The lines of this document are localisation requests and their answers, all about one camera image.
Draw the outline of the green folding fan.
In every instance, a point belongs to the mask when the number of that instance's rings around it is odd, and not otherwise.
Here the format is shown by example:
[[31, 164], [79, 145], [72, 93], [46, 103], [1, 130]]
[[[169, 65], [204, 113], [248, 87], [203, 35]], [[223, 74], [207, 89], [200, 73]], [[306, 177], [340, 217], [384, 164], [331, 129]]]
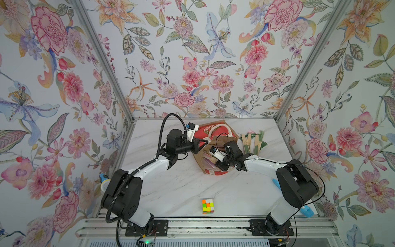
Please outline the green folding fan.
[[268, 143], [267, 142], [265, 142], [263, 139], [264, 139], [264, 134], [265, 134], [265, 132], [264, 131], [260, 131], [257, 135], [256, 135], [256, 137], [258, 138], [257, 139], [257, 141], [258, 141], [258, 143], [257, 143], [257, 145], [256, 145], [256, 154], [259, 154], [259, 152], [264, 148], [264, 147], [266, 147], [267, 145], [268, 145]]
[[243, 148], [244, 148], [244, 153], [249, 153], [250, 148], [249, 148], [246, 136], [243, 134], [241, 136], [241, 138], [242, 138], [242, 144], [243, 144]]

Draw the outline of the red burlap tote bag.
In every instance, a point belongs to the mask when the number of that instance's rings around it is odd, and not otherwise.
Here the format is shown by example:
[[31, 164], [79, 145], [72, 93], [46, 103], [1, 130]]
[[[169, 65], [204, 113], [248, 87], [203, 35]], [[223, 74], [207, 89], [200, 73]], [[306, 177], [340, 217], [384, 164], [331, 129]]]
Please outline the red burlap tote bag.
[[238, 141], [239, 136], [231, 126], [226, 123], [225, 120], [205, 123], [199, 125], [199, 129], [195, 133], [195, 137], [208, 141], [208, 144], [203, 147], [198, 154], [193, 155], [203, 174], [212, 176], [227, 174], [228, 171], [222, 171], [216, 166], [218, 159], [210, 154], [210, 149], [215, 147], [220, 152], [225, 153], [224, 144], [231, 141]]

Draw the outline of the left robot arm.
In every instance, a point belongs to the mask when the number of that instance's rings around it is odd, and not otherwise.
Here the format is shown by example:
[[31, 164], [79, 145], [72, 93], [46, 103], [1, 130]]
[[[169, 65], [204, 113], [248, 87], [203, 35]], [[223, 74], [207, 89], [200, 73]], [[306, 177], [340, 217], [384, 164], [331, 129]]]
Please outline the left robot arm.
[[110, 179], [101, 177], [104, 191], [101, 206], [107, 210], [106, 223], [122, 221], [146, 232], [152, 230], [154, 216], [139, 205], [143, 182], [169, 170], [180, 154], [198, 154], [208, 144], [207, 140], [194, 136], [198, 129], [198, 125], [192, 123], [187, 124], [184, 131], [173, 129], [166, 143], [158, 146], [154, 159], [132, 172], [119, 169]]

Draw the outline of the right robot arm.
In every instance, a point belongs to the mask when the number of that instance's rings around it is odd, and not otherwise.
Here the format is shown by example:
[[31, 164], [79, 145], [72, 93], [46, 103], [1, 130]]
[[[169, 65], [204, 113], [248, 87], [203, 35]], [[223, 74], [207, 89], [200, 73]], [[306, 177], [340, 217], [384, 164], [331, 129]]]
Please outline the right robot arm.
[[218, 160], [216, 166], [222, 171], [233, 167], [277, 181], [281, 196], [266, 217], [267, 225], [283, 226], [319, 192], [318, 184], [298, 160], [278, 162], [252, 153], [244, 154], [234, 141], [226, 143], [222, 150], [212, 147], [210, 154]]

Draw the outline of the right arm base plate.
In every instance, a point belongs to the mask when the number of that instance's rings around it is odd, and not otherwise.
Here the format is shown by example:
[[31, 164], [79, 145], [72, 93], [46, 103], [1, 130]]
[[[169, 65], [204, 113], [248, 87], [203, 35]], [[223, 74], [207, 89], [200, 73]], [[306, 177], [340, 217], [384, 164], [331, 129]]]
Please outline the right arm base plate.
[[249, 231], [253, 236], [294, 236], [294, 230], [290, 220], [282, 225], [278, 225], [275, 221], [267, 221], [266, 219], [252, 219], [249, 221]]

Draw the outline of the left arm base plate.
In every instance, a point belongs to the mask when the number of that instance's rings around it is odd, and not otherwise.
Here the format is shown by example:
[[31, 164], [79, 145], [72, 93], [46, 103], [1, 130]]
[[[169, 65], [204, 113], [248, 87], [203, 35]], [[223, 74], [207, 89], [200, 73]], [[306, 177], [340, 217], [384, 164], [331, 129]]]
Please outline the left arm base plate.
[[128, 225], [125, 236], [126, 237], [142, 237], [142, 236], [156, 236], [166, 237], [168, 233], [168, 220], [152, 220], [146, 226], [138, 226], [137, 224]]

